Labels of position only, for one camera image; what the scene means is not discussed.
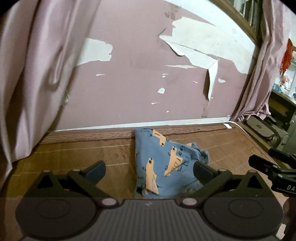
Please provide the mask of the pink left curtain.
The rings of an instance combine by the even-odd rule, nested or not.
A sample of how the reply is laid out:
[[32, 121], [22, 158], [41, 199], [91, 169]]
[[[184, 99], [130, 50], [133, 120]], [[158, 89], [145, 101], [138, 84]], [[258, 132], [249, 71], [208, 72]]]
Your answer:
[[99, 1], [1, 1], [1, 183], [55, 120]]

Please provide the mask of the wooden bed frame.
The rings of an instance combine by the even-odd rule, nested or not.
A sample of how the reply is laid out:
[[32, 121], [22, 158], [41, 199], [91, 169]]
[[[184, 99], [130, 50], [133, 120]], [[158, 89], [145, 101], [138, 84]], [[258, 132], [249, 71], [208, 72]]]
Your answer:
[[246, 126], [242, 122], [237, 122], [238, 124], [265, 152], [268, 152], [271, 146], [267, 144], [255, 131]]

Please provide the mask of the pink curtain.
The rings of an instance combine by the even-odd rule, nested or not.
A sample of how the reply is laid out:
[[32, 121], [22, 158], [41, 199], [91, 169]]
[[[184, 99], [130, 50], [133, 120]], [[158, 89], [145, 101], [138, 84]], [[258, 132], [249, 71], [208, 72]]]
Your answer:
[[268, 101], [287, 50], [293, 12], [282, 1], [263, 1], [265, 37], [256, 65], [232, 121], [262, 120], [270, 114]]
[[55, 120], [99, 1], [1, 1], [1, 183]]

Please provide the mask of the wooden window frame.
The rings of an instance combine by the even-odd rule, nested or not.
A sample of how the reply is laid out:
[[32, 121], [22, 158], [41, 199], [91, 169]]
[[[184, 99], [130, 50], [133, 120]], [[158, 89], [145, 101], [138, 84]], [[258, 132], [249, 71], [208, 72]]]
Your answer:
[[257, 37], [257, 34], [255, 30], [249, 25], [248, 21], [241, 16], [239, 11], [234, 8], [234, 6], [229, 3], [227, 0], [210, 0], [213, 4], [215, 4], [218, 8], [220, 8], [224, 13], [226, 13], [236, 24], [243, 30], [244, 33], [250, 39], [254, 44], [258, 45], [260, 43], [259, 38]]

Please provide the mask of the white paper tag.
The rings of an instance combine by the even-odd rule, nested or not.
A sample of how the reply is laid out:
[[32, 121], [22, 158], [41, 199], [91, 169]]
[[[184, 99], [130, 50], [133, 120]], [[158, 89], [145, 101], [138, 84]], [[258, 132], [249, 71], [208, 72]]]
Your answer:
[[232, 129], [232, 126], [229, 125], [228, 123], [224, 123], [224, 126], [225, 126], [227, 129]]

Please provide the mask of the blue patterned child pants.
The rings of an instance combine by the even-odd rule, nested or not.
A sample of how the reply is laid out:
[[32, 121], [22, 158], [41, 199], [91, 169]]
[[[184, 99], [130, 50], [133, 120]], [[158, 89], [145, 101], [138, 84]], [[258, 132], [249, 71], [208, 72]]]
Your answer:
[[203, 185], [194, 176], [196, 161], [209, 164], [209, 153], [196, 143], [168, 140], [152, 128], [136, 128], [134, 192], [145, 198], [190, 195]]

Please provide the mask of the grey quilted handbag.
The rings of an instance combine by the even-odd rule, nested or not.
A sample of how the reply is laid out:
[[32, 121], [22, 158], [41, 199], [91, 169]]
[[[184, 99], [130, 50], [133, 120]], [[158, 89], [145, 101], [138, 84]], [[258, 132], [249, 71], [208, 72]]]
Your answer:
[[268, 116], [267, 120], [262, 120], [258, 116], [251, 116], [244, 123], [258, 134], [271, 147], [282, 151], [288, 141], [289, 134], [279, 127], [276, 121]]

